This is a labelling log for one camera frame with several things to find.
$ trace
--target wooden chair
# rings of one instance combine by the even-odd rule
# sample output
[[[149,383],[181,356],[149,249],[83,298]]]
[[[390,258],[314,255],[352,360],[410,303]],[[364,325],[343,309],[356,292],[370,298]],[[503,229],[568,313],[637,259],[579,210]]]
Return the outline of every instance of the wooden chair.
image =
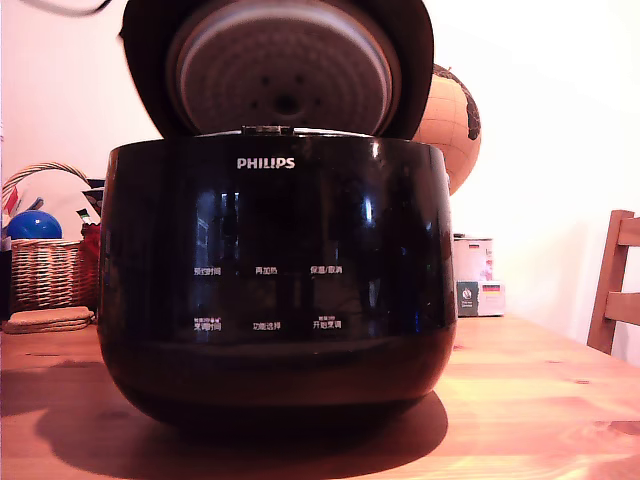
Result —
[[[616,322],[640,325],[640,293],[622,293],[629,247],[640,247],[640,217],[611,212],[587,345],[611,355]]]

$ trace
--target cork coaster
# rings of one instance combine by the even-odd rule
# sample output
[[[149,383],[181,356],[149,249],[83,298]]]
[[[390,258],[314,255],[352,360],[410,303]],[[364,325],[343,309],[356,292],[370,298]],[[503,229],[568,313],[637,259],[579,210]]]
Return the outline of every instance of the cork coaster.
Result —
[[[45,325],[12,325],[11,321],[6,321],[2,324],[2,330],[8,334],[68,332],[86,328],[89,323],[88,320],[72,320],[69,322],[48,323]]]
[[[14,313],[3,322],[6,333],[35,333],[79,330],[93,319],[93,312],[86,307],[52,308]]]

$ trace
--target table surface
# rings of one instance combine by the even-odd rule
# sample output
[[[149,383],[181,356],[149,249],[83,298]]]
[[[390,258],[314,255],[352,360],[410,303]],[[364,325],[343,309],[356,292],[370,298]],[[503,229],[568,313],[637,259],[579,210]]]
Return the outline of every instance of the table surface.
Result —
[[[514,317],[460,319],[435,392],[358,442],[179,437],[116,390],[95,326],[1,342],[6,479],[640,478],[640,369]]]

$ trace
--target glossy black surface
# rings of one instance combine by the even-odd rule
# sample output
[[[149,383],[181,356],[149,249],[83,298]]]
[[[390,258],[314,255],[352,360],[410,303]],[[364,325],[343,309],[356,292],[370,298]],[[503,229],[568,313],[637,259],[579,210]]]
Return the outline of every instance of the glossy black surface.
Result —
[[[127,63],[140,99],[165,138],[194,134],[181,120],[167,89],[166,62],[171,42],[194,11],[206,3],[215,2],[223,6],[231,1],[234,0],[127,2],[120,32]],[[348,0],[348,3],[365,12],[385,32],[400,62],[399,103],[380,135],[411,139],[424,115],[433,73],[433,29],[424,3],[422,0]]]
[[[238,169],[249,157],[295,168]],[[229,135],[121,147],[102,215],[105,363],[134,404],[176,423],[186,405],[401,410],[452,349],[451,240],[442,154],[426,145]]]

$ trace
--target cable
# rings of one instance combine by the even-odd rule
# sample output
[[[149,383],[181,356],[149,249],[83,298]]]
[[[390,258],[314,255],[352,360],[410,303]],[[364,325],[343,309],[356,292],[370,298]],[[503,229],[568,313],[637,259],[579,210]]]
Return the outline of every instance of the cable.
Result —
[[[90,17],[96,13],[101,12],[111,3],[112,0],[104,0],[96,8],[90,10],[75,10],[73,8],[61,7],[49,2],[43,2],[42,0],[20,0],[26,5],[30,5],[38,10],[43,10],[54,15],[62,15],[63,17]]]

